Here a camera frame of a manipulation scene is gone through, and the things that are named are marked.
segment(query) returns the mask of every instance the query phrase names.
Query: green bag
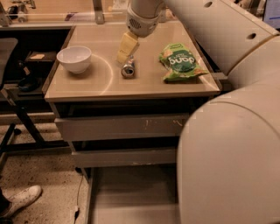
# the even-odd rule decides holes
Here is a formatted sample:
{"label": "green bag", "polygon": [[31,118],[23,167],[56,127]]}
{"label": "green bag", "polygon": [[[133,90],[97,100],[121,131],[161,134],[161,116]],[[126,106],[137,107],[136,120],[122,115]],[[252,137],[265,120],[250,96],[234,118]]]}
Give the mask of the green bag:
{"label": "green bag", "polygon": [[186,81],[207,74],[184,44],[169,44],[160,54],[159,60],[169,70],[164,81]]}

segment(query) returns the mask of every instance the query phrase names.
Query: speckled floor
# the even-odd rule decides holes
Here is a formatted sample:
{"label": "speckled floor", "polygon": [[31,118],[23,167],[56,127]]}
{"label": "speckled floor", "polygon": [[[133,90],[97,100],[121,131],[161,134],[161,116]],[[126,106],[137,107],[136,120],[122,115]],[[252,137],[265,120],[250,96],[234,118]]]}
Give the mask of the speckled floor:
{"label": "speckled floor", "polygon": [[[0,116],[0,141],[9,127],[9,119]],[[36,123],[42,137],[47,141],[60,140],[55,125],[45,117],[42,119],[47,122]],[[13,137],[12,144],[34,142],[23,125],[17,124],[17,128],[22,133]],[[14,224],[71,224],[77,204],[80,215],[75,223],[85,223],[88,182],[75,170],[70,149],[33,150],[7,153],[6,156],[0,171],[0,186],[5,196],[33,185],[41,185],[43,189],[37,201],[12,216]]]}

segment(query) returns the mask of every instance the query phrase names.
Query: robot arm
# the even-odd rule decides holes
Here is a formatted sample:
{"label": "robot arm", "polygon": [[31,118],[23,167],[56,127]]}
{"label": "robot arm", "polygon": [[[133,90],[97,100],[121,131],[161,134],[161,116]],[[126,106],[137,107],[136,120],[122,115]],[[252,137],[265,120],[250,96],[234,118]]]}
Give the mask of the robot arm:
{"label": "robot arm", "polygon": [[[162,5],[150,0],[146,17],[137,10],[142,1],[131,0],[127,21],[138,37],[155,29]],[[181,223],[280,223],[278,32],[230,0],[164,3],[236,88],[199,108],[182,131]],[[153,23],[133,27],[131,19]]]}
{"label": "robot arm", "polygon": [[166,5],[235,88],[278,70],[278,32],[230,0],[131,0],[129,30],[140,38],[151,34]]}

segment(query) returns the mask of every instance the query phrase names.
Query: white bowl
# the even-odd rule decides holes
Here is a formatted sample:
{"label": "white bowl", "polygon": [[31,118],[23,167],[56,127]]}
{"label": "white bowl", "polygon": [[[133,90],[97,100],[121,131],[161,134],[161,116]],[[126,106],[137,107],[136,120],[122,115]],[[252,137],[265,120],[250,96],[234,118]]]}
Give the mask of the white bowl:
{"label": "white bowl", "polygon": [[82,45],[69,46],[62,49],[56,58],[67,71],[80,74],[90,65],[91,50]]}

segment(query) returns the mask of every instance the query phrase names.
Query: sneaker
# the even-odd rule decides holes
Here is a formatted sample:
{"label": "sneaker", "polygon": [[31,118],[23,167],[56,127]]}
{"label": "sneaker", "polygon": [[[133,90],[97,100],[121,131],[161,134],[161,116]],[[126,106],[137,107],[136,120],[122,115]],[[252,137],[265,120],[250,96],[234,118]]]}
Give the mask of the sneaker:
{"label": "sneaker", "polygon": [[41,193],[42,193],[41,186],[34,185],[34,186],[24,189],[22,192],[19,192],[15,195],[9,197],[7,200],[11,202],[10,207],[9,207],[8,211],[1,217],[9,218],[18,209],[20,209],[22,207],[28,207],[35,200],[38,199],[38,197],[41,195]]}

